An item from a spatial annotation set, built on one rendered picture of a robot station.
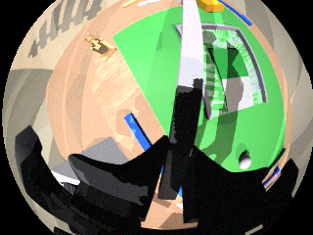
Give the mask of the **green flat mat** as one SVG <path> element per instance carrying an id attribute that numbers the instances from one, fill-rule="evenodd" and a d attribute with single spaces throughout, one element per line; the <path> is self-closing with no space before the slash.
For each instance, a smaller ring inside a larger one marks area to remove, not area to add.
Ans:
<path id="1" fill-rule="evenodd" d="M 183 22 L 181 7 L 183 5 L 149 15 L 112 37 L 167 136 L 172 124 L 179 70 L 181 39 L 175 26 Z M 224 102 L 226 111 L 220 113 L 228 114 L 219 115 L 219 111 L 216 111 L 219 117 L 215 117 L 212 111 L 212 120 L 207 120 L 201 103 L 195 145 L 230 172 L 269 167 L 285 149 L 283 145 L 286 137 L 285 103 L 273 64 L 253 32 L 235 13 L 226 7 L 223 7 L 223 12 L 207 12 L 200 7 L 197 9 L 201 24 L 230 24 L 243 32 L 265 79 L 267 103 L 259 102 L 257 105 L 257 101 L 253 107 L 228 113 L 222 81 L 220 77 L 215 77 L 218 78 L 215 89 L 216 79 L 212 85 L 210 83 L 211 86 L 206 86 L 211 87 L 208 101 L 211 101 L 212 94 L 214 106 L 218 94 L 223 93 L 219 95 L 222 97 L 220 107 L 223 107 Z M 243 156 L 250 156 L 251 159 L 246 169 L 239 166 Z"/>

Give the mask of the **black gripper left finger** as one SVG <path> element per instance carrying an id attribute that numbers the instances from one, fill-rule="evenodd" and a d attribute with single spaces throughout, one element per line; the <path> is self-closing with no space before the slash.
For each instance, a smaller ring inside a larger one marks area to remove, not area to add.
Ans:
<path id="1" fill-rule="evenodd" d="M 78 153 L 69 154 L 67 160 L 79 181 L 85 181 L 99 191 L 137 204 L 138 216 L 141 222 L 145 222 L 159 183 L 167 137 L 164 134 L 128 164 L 106 164 Z"/>

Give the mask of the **yellow rectangular block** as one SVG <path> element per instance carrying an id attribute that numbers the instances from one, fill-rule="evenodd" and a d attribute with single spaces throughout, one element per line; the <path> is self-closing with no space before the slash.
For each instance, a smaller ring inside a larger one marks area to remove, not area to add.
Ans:
<path id="1" fill-rule="evenodd" d="M 219 0 L 196 0 L 197 7 L 207 12 L 223 12 L 223 3 Z"/>

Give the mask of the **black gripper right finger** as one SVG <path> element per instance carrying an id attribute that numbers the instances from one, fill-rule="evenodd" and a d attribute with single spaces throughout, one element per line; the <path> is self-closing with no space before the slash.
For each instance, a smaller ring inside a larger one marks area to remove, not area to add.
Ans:
<path id="1" fill-rule="evenodd" d="M 270 167 L 251 171 L 227 171 L 193 144 L 191 161 L 181 184 L 183 223 L 199 222 L 197 218 L 219 207 L 235 192 L 263 181 L 269 171 Z"/>

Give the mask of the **grey ball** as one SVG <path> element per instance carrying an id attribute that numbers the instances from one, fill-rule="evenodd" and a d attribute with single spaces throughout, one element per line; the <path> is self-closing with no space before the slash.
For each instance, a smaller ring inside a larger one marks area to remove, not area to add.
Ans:
<path id="1" fill-rule="evenodd" d="M 246 169 L 250 166 L 250 156 L 243 156 L 242 159 L 239 161 L 239 166 L 242 169 Z"/>

